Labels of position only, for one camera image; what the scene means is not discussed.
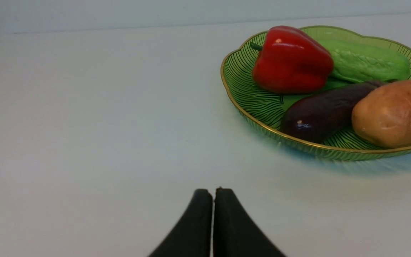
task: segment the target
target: red bell pepper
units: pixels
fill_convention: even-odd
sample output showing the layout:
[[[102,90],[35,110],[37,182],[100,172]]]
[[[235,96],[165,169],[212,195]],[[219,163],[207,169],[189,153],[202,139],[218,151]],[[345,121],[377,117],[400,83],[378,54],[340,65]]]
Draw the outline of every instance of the red bell pepper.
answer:
[[[300,29],[275,26],[269,29],[258,50],[252,76],[263,89],[277,94],[307,94],[320,90],[333,72],[331,54]]]

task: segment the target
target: green plate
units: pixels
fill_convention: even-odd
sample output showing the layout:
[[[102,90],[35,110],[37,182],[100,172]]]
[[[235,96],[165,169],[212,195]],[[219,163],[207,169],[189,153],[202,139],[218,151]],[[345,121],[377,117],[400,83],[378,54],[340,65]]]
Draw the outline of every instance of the green plate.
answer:
[[[362,36],[333,26],[308,26],[300,29],[316,40],[340,39],[393,49],[408,57],[411,63],[411,49],[389,39]],[[351,127],[346,127],[323,143],[312,143],[279,132],[278,127],[284,112],[291,104],[306,95],[281,98],[279,95],[260,89],[253,81],[252,68],[258,52],[250,48],[250,42],[263,45],[266,34],[267,31],[264,31],[247,39],[238,50],[225,57],[221,67],[223,84],[230,100],[257,131],[285,145],[328,159],[363,161],[411,153],[411,146],[384,149],[372,145],[361,140]],[[337,80],[329,80],[325,89],[342,85],[343,83]]]

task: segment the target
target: cucumber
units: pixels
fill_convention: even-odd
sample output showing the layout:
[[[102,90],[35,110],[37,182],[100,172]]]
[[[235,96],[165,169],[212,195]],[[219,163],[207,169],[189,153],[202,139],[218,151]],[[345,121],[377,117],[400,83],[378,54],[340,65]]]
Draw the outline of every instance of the cucumber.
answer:
[[[334,61],[332,77],[361,83],[367,80],[406,80],[410,61],[391,49],[340,40],[318,40]]]

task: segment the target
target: potato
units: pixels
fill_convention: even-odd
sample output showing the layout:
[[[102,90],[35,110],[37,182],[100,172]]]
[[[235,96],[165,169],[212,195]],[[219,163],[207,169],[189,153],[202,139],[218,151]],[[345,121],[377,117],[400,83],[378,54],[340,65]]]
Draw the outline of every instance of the potato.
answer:
[[[359,101],[352,125],[362,139],[385,148],[411,145],[411,80],[380,86]]]

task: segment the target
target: white wall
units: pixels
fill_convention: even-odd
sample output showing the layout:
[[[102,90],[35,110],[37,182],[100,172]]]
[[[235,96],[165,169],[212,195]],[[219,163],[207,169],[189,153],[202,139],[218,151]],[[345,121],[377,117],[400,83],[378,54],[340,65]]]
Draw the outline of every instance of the white wall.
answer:
[[[411,0],[0,0],[0,34],[411,12]]]

